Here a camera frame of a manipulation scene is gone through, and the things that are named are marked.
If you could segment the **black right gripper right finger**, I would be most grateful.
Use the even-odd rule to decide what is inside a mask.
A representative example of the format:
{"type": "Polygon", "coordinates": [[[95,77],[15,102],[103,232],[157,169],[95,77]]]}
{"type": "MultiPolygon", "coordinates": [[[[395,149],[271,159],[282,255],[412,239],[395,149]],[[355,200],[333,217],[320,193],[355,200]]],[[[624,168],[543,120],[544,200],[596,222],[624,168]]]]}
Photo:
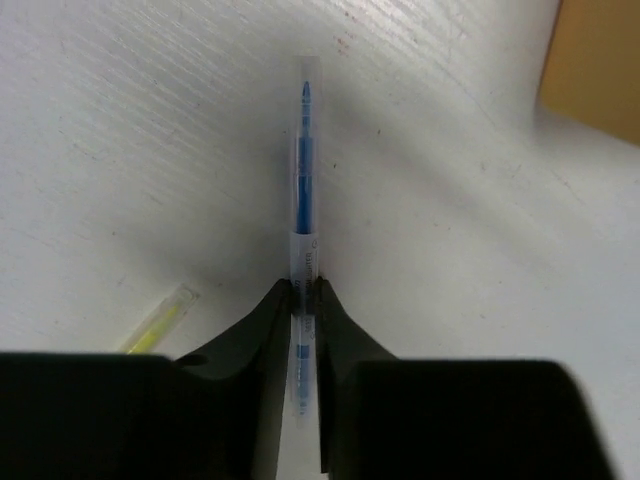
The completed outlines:
{"type": "Polygon", "coordinates": [[[573,377],[539,359],[401,359],[314,288],[321,470],[332,479],[611,479],[573,377]]]}

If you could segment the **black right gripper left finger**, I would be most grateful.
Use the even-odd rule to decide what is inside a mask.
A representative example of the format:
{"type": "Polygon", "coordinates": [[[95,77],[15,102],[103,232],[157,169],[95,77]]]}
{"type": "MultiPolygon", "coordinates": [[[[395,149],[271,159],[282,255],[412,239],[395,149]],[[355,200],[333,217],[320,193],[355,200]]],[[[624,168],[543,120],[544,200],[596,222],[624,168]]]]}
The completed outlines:
{"type": "Polygon", "coordinates": [[[5,479],[272,479],[291,285],[196,350],[3,353],[5,479]]]}

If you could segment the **thin blue pen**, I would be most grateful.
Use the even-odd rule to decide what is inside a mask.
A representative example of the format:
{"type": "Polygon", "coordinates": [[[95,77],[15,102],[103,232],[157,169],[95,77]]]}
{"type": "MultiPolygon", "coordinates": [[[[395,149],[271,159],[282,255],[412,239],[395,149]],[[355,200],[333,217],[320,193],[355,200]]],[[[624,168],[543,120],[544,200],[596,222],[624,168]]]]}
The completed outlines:
{"type": "Polygon", "coordinates": [[[306,425],[315,398],[314,284],[319,274],[317,220],[318,138],[322,83],[317,56],[298,57],[291,87],[289,275],[292,304],[292,403],[296,421],[306,425]]]}

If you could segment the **yellow drawer box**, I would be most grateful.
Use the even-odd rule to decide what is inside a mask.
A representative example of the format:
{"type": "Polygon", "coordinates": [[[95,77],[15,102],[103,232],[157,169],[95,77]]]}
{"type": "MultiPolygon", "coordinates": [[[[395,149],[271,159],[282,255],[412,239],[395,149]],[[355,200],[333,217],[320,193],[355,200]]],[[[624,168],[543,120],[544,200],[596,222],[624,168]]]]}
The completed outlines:
{"type": "Polygon", "coordinates": [[[552,112],[639,144],[639,2],[559,3],[538,97],[552,112]]]}

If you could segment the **thin yellow pen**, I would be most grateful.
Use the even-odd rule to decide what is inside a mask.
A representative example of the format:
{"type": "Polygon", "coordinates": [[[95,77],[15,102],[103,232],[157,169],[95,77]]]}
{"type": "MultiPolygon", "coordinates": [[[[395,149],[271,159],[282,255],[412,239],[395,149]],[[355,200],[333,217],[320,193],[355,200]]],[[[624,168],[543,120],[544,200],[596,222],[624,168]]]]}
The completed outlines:
{"type": "Polygon", "coordinates": [[[125,355],[152,354],[199,298],[196,290],[184,284],[179,285],[145,317],[117,352],[125,355]]]}

